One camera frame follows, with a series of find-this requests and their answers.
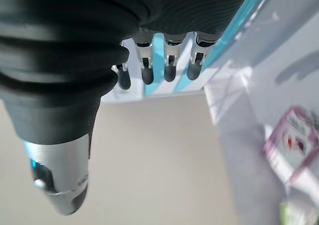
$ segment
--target black fingertip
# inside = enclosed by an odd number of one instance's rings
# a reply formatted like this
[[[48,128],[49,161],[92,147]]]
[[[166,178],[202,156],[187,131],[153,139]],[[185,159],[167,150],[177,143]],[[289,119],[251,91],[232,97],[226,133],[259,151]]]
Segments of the black fingertip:
[[[195,61],[194,64],[190,63],[187,69],[187,77],[192,81],[197,79],[200,74],[200,70],[201,65],[198,62]]]
[[[127,90],[131,87],[131,79],[130,79],[130,74],[129,71],[123,71],[123,69],[119,69],[118,72],[118,76],[119,76],[119,86],[123,89],[123,90]]]
[[[154,81],[153,68],[144,68],[142,71],[142,79],[146,85],[151,84]]]
[[[173,66],[173,63],[170,63],[168,66],[165,66],[164,78],[167,82],[172,82],[176,76],[176,66]]]

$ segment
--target prosthetic hand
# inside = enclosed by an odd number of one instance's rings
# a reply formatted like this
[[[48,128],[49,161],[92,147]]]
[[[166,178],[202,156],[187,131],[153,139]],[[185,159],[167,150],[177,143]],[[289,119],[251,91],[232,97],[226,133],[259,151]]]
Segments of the prosthetic hand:
[[[165,79],[172,81],[185,34],[197,32],[187,73],[193,80],[243,1],[0,0],[0,97],[24,140],[35,186],[58,211],[76,212],[86,196],[96,112],[118,78],[113,65],[130,87],[122,40],[134,38],[149,84],[153,34],[164,33]]]

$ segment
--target teal stripe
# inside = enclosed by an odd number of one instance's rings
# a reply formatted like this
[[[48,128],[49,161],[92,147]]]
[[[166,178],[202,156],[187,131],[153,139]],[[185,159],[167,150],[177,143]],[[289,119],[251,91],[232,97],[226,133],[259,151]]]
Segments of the teal stripe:
[[[150,96],[164,80],[164,37],[161,33],[155,34],[153,41],[153,73],[153,83],[145,85],[145,96]]]
[[[217,41],[214,46],[214,50],[207,56],[204,65],[202,66],[202,72],[210,67],[224,52],[226,46],[235,37],[242,24],[246,21],[247,17],[251,14],[253,8],[260,0],[245,0],[234,18],[228,25],[223,36]],[[175,92],[181,92],[184,90],[192,81],[187,77],[187,68],[184,70],[178,85],[175,88]]]

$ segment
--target beige wall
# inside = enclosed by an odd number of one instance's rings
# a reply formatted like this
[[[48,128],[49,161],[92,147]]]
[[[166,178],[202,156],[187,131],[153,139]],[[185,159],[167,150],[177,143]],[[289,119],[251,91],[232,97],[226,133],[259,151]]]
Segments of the beige wall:
[[[204,96],[101,105],[87,198],[62,217],[33,184],[0,107],[0,224],[233,225],[232,196]]]

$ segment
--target pink package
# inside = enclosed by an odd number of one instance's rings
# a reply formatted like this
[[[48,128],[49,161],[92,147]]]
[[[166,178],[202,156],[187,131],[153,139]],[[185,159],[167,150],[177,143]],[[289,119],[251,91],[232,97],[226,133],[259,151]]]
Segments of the pink package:
[[[319,155],[317,117],[301,107],[290,108],[265,144],[266,157],[284,182],[294,180]]]

